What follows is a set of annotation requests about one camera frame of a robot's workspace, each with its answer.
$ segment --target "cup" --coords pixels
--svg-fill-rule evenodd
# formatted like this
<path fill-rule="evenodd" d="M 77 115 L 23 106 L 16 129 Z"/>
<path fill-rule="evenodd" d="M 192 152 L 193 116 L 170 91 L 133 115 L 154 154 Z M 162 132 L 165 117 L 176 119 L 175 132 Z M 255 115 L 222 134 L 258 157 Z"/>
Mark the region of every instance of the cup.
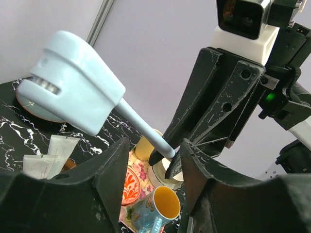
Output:
<path fill-rule="evenodd" d="M 132 224 L 138 233 L 158 233 L 179 216 L 180 202 L 175 192 L 159 186 L 132 207 Z"/>
<path fill-rule="evenodd" d="M 160 136 L 163 135 L 159 130 L 154 129 L 154 131 Z M 143 136 L 135 146 L 135 155 L 141 161 L 148 161 L 154 149 L 154 146 Z"/>

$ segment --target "green light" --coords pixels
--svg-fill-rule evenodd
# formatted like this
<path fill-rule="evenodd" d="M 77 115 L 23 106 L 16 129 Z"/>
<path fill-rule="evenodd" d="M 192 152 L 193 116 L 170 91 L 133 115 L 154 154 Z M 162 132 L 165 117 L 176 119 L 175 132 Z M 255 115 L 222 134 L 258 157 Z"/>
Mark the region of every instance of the green light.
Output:
<path fill-rule="evenodd" d="M 268 96 L 267 96 L 267 98 L 266 98 L 266 101 L 272 101 L 273 99 L 274 99 L 274 97 L 275 97 L 276 95 L 275 95 L 275 93 L 270 93 Z"/>

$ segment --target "blue mug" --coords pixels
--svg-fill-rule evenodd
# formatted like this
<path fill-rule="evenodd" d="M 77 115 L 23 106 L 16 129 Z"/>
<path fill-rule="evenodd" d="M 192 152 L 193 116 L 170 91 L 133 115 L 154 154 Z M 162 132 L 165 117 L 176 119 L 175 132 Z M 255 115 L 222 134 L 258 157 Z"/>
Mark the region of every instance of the blue mug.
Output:
<path fill-rule="evenodd" d="M 159 186 L 132 207 L 131 219 L 139 233 L 158 233 L 179 213 L 180 202 L 176 193 L 166 186 Z"/>

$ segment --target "floral tray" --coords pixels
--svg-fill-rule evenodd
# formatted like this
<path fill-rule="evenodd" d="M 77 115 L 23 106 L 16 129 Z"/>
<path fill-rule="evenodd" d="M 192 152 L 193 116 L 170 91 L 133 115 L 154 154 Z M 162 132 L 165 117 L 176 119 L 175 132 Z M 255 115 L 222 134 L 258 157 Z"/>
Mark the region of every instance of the floral tray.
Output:
<path fill-rule="evenodd" d="M 155 187 L 152 185 L 152 183 L 148 178 L 149 164 L 148 161 L 139 160 L 136 157 L 134 150 L 131 150 L 128 159 L 128 166 L 131 167 L 136 172 L 137 176 L 140 179 L 141 192 L 140 197 L 136 201 L 138 202 L 155 189 Z M 129 206 L 121 206 L 119 221 L 122 222 L 125 226 L 127 226 L 132 232 L 138 233 L 138 230 L 134 228 L 131 222 L 130 210 L 132 205 L 133 204 Z"/>

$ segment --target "white wall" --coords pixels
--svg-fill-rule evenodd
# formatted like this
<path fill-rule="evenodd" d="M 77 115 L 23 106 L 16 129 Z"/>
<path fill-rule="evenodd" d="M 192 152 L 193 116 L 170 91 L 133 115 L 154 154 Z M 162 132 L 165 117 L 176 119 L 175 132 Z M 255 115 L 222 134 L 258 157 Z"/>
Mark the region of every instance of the white wall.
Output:
<path fill-rule="evenodd" d="M 296 21 L 311 27 L 311 3 Z M 126 86 L 125 99 L 154 128 L 169 125 L 200 48 L 217 25 L 216 0 L 116 0 L 95 49 Z M 311 59 L 299 82 L 311 91 Z M 294 137 L 258 108 L 219 161 L 257 177 Z"/>
<path fill-rule="evenodd" d="M 0 83 L 24 78 L 58 30 L 87 39 L 103 0 L 0 0 Z"/>

